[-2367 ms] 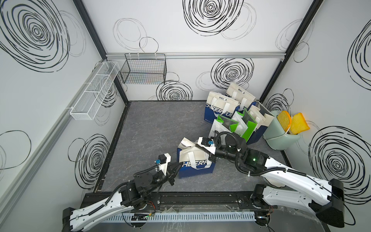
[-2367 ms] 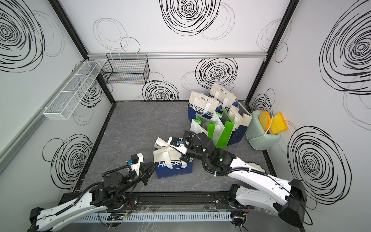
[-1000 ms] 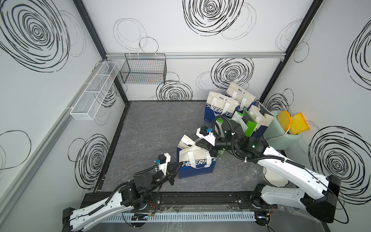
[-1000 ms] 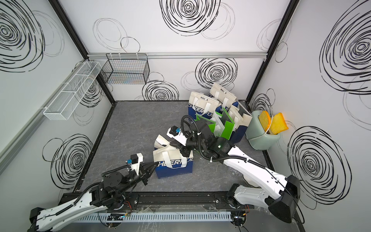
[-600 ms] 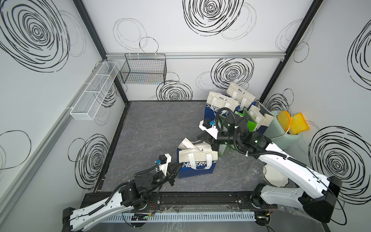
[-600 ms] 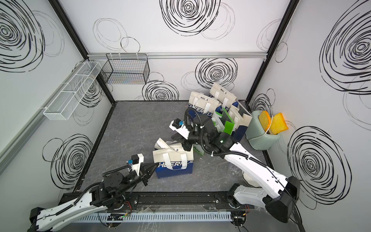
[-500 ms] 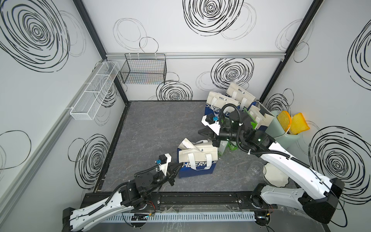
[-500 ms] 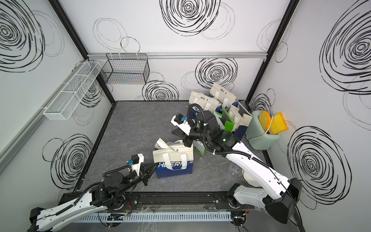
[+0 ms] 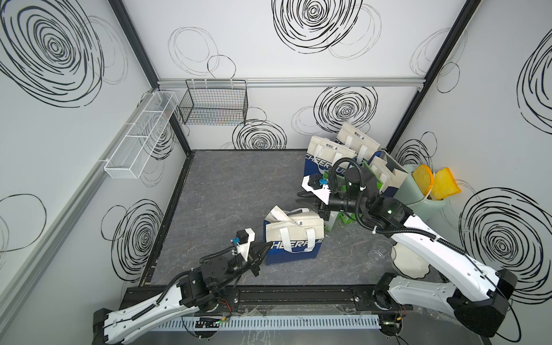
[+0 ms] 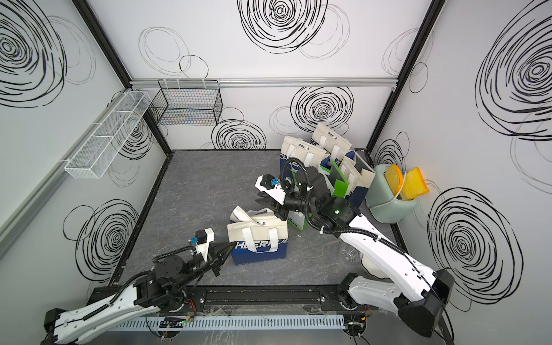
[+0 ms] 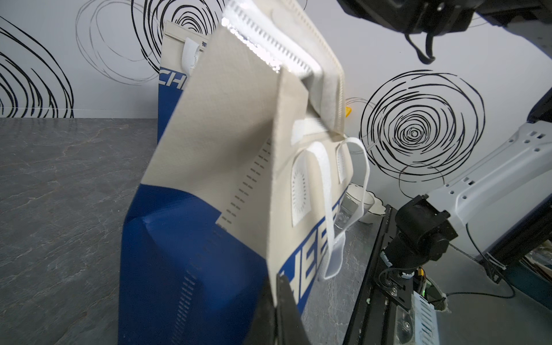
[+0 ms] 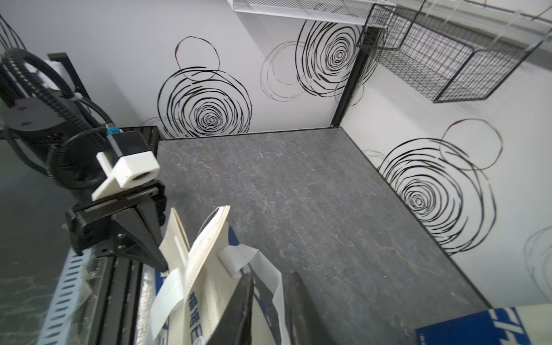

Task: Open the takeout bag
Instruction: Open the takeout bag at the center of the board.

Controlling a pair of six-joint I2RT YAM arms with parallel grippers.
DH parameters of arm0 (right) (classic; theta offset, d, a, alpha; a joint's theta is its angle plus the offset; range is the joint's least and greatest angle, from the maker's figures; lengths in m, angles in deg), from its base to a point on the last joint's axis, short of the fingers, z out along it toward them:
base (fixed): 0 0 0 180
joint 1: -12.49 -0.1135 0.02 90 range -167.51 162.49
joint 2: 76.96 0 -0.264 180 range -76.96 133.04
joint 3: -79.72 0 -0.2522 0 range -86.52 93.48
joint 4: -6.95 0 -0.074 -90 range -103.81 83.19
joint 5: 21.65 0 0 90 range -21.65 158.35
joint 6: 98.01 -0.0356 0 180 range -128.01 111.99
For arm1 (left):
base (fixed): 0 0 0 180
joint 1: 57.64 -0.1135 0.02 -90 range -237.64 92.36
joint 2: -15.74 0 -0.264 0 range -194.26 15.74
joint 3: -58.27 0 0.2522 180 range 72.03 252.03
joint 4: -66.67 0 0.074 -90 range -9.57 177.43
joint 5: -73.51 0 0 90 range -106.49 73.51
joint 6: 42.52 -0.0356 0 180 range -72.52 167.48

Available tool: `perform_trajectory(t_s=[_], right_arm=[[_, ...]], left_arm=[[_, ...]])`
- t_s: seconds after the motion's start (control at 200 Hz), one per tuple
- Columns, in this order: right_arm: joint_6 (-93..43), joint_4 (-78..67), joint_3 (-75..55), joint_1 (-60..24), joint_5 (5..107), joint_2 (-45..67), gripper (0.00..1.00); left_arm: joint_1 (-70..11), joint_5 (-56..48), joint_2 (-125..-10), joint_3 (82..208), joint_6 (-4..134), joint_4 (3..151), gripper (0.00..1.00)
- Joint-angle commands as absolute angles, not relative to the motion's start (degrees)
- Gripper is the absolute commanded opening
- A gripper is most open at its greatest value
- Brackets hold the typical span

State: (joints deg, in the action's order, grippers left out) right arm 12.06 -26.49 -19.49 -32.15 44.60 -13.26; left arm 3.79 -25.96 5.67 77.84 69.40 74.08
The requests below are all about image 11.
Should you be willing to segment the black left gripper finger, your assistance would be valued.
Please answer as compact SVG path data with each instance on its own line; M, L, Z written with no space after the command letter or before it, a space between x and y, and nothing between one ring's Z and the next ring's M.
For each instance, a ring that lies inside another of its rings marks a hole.
M282 345L310 345L289 279L285 275L279 275L276 283L276 343Z

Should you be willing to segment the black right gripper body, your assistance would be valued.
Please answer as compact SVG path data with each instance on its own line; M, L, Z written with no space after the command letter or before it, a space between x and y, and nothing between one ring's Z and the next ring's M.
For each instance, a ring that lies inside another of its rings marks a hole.
M463 32L482 1L465 0L341 0L348 15L404 34L425 65L435 61L436 36Z

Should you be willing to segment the blue beige bag first row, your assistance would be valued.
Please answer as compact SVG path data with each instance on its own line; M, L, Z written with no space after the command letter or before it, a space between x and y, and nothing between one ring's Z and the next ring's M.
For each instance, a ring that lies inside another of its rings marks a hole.
M342 268L344 72L297 1L230 1L124 221L121 344L277 344Z

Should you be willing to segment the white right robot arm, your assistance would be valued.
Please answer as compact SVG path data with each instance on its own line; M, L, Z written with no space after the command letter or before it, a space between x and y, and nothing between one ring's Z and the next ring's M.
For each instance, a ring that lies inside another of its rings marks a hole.
M421 63L434 62L435 37L463 32L475 14L490 24L551 23L550 1L342 1L352 17L379 24L405 37L425 33L417 50ZM400 158L410 152L434 151L418 162L445 175L455 158L466 158L479 141L467 138L462 115L444 98L422 93L429 70L401 74L377 90L379 102L361 118L359 139L370 162L401 177ZM531 109L526 122L495 151L458 178L402 206L395 217L398 235L382 250L385 263L413 270L438 260L478 209L551 169L551 95Z

